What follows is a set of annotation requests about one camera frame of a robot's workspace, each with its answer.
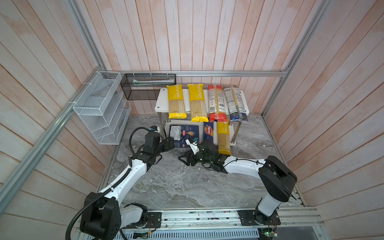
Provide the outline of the dark blue pasta bag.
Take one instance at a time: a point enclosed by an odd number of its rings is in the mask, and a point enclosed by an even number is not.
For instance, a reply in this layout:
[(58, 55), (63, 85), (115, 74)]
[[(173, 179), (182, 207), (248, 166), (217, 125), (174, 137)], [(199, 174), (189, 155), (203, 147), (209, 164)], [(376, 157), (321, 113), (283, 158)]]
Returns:
[(190, 140), (192, 143), (199, 140), (199, 126), (171, 125), (169, 136), (174, 139), (175, 148), (188, 148), (187, 140)]

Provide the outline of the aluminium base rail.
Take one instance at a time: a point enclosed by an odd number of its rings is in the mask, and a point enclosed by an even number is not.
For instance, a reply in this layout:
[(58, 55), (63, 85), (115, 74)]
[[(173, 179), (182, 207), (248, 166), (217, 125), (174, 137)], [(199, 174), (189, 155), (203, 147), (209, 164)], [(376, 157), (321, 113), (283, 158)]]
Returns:
[(149, 210), (145, 219), (112, 232), (81, 233), (81, 240), (329, 240), (314, 207), (280, 207), (258, 225), (250, 208)]

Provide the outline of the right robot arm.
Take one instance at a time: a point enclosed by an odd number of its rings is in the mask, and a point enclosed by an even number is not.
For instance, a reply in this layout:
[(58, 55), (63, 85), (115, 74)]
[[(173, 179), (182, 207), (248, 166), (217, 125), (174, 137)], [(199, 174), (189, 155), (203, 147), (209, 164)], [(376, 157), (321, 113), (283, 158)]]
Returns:
[(275, 156), (258, 160), (238, 158), (227, 150), (219, 150), (210, 141), (203, 141), (201, 144), (187, 142), (187, 145), (191, 149), (178, 157), (187, 166), (201, 164), (209, 171), (250, 176), (263, 182), (267, 193), (256, 208), (238, 211), (242, 226), (281, 224), (277, 209), (293, 196), (298, 179), (282, 161)]

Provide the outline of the black mesh basket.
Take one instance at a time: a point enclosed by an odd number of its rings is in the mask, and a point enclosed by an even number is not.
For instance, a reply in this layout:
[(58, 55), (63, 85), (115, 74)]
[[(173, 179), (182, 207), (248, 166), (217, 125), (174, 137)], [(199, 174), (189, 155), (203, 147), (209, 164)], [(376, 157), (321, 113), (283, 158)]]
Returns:
[(177, 83), (175, 74), (124, 74), (120, 83), (128, 101), (156, 100), (160, 90)]

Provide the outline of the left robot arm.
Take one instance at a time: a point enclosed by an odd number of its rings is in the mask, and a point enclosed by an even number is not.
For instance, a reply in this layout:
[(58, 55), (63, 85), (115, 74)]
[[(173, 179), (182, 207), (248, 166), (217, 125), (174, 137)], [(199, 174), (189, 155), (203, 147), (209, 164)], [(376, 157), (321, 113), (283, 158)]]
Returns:
[(96, 240), (112, 240), (129, 225), (147, 227), (148, 208), (138, 203), (122, 206), (122, 202), (136, 181), (161, 160), (161, 154), (174, 147), (172, 137), (164, 138), (150, 129), (145, 143), (129, 157), (128, 166), (118, 177), (100, 192), (91, 192), (86, 197), (84, 207), (71, 220), (65, 238), (71, 238), (77, 220), (80, 221), (80, 231)]

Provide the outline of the blue white-label spaghetti pack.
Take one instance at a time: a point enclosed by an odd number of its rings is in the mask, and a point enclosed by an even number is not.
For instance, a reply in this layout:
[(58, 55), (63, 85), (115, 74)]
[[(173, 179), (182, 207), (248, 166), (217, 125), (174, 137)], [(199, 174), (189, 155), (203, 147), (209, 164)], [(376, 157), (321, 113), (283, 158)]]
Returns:
[(227, 104), (232, 122), (248, 122), (246, 109), (238, 87), (224, 88)]

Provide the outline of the yellow Pastatime spaghetti pack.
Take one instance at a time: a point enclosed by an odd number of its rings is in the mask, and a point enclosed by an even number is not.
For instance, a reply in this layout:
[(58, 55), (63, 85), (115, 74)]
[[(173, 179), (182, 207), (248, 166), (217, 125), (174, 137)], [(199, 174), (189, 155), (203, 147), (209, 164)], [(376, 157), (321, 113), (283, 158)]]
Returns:
[(217, 122), (217, 137), (219, 153), (231, 155), (229, 123)]
[(169, 118), (186, 119), (184, 95), (182, 85), (167, 86), (169, 100)]

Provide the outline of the white two-tier shelf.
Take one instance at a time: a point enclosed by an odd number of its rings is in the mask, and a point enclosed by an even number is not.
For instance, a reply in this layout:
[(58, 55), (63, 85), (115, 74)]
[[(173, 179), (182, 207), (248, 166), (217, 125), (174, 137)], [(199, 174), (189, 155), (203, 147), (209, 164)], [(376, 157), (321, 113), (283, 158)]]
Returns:
[[(203, 90), (204, 91), (204, 96), (205, 96), (205, 103), (206, 103), (206, 109), (207, 113), (209, 113), (209, 100), (208, 100), (208, 90)], [(248, 105), (246, 103), (246, 98), (244, 95), (243, 91), (240, 91), (240, 95), (244, 104), (245, 108), (245, 113), (246, 115), (250, 114)], [(183, 96), (184, 96), (184, 104), (185, 104), (185, 110), (187, 114), (191, 113), (191, 108), (190, 108), (190, 99), (189, 99), (189, 89), (183, 89)], [(169, 100), (168, 100), (168, 89), (167, 88), (161, 88), (160, 93), (158, 95), (157, 101), (156, 101), (156, 106), (155, 106), (155, 112), (159, 114), (160, 113), (169, 113)], [(165, 131), (166, 135), (168, 136), (170, 133), (170, 126), (171, 125), (195, 125), (199, 126), (199, 140), (200, 142), (203, 141), (204, 138), (204, 123), (192, 123), (190, 119), (167, 119), (165, 123)], [(235, 133), (239, 132), (239, 127), (234, 128), (234, 125), (231, 125), (229, 127), (230, 131), (230, 140), (234, 137)]]

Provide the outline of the red spaghetti pack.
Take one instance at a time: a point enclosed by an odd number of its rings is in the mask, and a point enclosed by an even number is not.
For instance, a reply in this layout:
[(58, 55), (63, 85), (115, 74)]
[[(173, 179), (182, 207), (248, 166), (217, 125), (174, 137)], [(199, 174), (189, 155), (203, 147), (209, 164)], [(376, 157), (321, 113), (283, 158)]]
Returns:
[(218, 85), (208, 86), (209, 119), (210, 122), (227, 122), (223, 87)]

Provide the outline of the blue Barilla spaghetti box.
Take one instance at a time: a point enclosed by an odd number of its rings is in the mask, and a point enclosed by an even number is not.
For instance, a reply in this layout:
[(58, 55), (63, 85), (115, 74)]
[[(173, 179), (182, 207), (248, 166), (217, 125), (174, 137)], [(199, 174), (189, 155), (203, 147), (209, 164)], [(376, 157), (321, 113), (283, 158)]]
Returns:
[(214, 142), (214, 124), (211, 122), (204, 123), (203, 140)]

